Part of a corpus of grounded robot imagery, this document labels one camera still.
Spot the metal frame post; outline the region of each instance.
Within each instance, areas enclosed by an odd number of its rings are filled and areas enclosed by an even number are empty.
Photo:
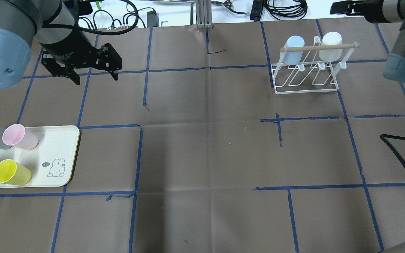
[[[196,0],[196,13],[198,14],[196,27],[212,28],[212,2],[211,0]]]

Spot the pink cup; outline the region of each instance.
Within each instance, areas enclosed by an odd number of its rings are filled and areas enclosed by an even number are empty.
[[[14,124],[4,131],[3,142],[9,146],[31,150],[37,147],[38,138],[23,125]]]

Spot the white tray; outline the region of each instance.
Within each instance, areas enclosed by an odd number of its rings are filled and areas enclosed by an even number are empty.
[[[81,134],[79,128],[60,125],[28,129],[38,137],[38,146],[33,150],[0,149],[0,161],[12,159],[20,163],[32,172],[32,178],[24,186],[0,184],[0,188],[64,186],[71,179],[74,168]]]

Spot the white cup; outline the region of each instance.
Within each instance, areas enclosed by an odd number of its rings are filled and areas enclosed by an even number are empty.
[[[321,40],[321,45],[340,45],[342,43],[342,35],[338,32],[328,32]],[[343,54],[342,49],[325,49],[320,50],[319,56],[325,62],[335,62]]]

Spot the white wire rack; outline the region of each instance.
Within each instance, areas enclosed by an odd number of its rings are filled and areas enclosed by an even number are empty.
[[[275,88],[275,93],[279,94],[288,94],[288,93],[310,93],[310,92],[330,92],[330,91],[337,91],[339,89],[339,84],[337,83],[336,76],[339,73],[340,69],[346,69],[347,67],[347,60],[350,58],[351,54],[354,50],[360,47],[359,43],[353,44],[341,44],[341,45],[320,45],[321,40],[319,36],[314,37],[314,44],[312,46],[302,46],[302,47],[289,47],[289,48],[281,48],[280,51],[282,52],[279,57],[279,62],[276,64],[271,65],[271,73],[273,74],[273,85]],[[325,61],[315,61],[318,51],[320,50],[329,50],[329,49],[341,49],[341,48],[349,48],[347,53],[344,55],[341,62],[337,63],[335,67],[331,62]],[[287,52],[296,52],[296,51],[308,51],[302,62],[299,62],[297,65],[288,66],[284,64],[283,58]],[[314,51],[312,61],[306,61],[309,57],[309,54]],[[290,74],[283,82],[282,85],[276,85],[276,78],[278,76],[279,70],[283,67],[287,66],[287,69],[291,70]],[[325,79],[322,83],[315,83],[317,77],[320,75],[321,72],[328,71],[328,78]],[[315,77],[313,77],[312,83],[310,84],[310,89],[307,86],[304,88],[301,86],[302,83],[309,77],[310,74],[316,72]],[[305,74],[300,82],[293,83],[297,76],[301,76],[301,74]]]

